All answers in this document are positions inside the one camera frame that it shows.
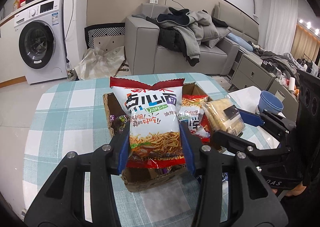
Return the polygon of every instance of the wooden baseboard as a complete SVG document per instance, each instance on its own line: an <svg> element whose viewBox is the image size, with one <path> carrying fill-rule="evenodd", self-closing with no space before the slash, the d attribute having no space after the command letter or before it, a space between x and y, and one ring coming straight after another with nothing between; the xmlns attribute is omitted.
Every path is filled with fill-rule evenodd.
<svg viewBox="0 0 320 227"><path fill-rule="evenodd" d="M14 85L14 84L26 82L26 81L27 81L27 79L25 76L17 77L17 78L0 83L0 88L5 87L5 86L9 86L9 85Z"/></svg>

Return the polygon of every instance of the white cabinet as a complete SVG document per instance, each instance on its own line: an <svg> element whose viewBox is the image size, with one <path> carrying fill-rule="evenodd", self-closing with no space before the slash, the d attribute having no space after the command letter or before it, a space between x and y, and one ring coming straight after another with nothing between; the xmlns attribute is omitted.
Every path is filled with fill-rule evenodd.
<svg viewBox="0 0 320 227"><path fill-rule="evenodd" d="M0 82L25 75L25 64L19 52L19 33L14 31L14 19L0 27Z"/></svg>

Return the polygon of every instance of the gray pillow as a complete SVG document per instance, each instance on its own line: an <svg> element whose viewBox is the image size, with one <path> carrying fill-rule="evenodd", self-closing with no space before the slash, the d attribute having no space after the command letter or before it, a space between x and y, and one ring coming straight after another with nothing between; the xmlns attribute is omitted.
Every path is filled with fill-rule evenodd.
<svg viewBox="0 0 320 227"><path fill-rule="evenodd" d="M201 42L213 40L220 36L220 33L218 32L217 28L213 23L208 26L203 26L203 33L204 36Z"/></svg>
<svg viewBox="0 0 320 227"><path fill-rule="evenodd" d="M217 31L219 33L219 37L216 39L212 39L209 41L206 41L204 44L206 46L208 46L210 49L213 49L213 47L219 42L221 41L225 36L227 36L230 32L232 32L232 28L228 27L228 28L217 28Z"/></svg>

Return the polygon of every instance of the bolt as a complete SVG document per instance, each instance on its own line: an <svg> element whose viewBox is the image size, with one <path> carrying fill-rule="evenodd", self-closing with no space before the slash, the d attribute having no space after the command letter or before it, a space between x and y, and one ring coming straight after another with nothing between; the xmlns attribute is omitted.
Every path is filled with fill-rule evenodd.
<svg viewBox="0 0 320 227"><path fill-rule="evenodd" d="M67 153L67 158L71 159L71 158L74 158L76 155L76 153L74 151L70 151Z"/></svg>
<svg viewBox="0 0 320 227"><path fill-rule="evenodd" d="M243 152L237 152L237 156L238 156L238 158L240 158L240 159L244 159L245 157L246 157L246 155L243 153Z"/></svg>
<svg viewBox="0 0 320 227"><path fill-rule="evenodd" d="M203 146L201 147L201 149L202 149L203 151L210 151L210 150L211 150L211 147L210 147L209 145L203 145Z"/></svg>
<svg viewBox="0 0 320 227"><path fill-rule="evenodd" d="M105 145L102 146L102 149L104 151L109 151L109 150L111 150L111 146L109 144L105 144Z"/></svg>

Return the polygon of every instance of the curtain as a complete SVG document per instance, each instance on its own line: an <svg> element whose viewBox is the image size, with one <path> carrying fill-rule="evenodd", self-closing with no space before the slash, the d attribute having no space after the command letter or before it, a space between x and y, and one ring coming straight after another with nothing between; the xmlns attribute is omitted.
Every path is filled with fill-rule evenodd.
<svg viewBox="0 0 320 227"><path fill-rule="evenodd" d="M292 56L297 60L306 54L312 61L315 61L320 47L320 41L317 38L313 36L313 33L297 24L291 49Z"/></svg>
<svg viewBox="0 0 320 227"><path fill-rule="evenodd" d="M265 50L290 52L298 18L298 0L271 0Z"/></svg>

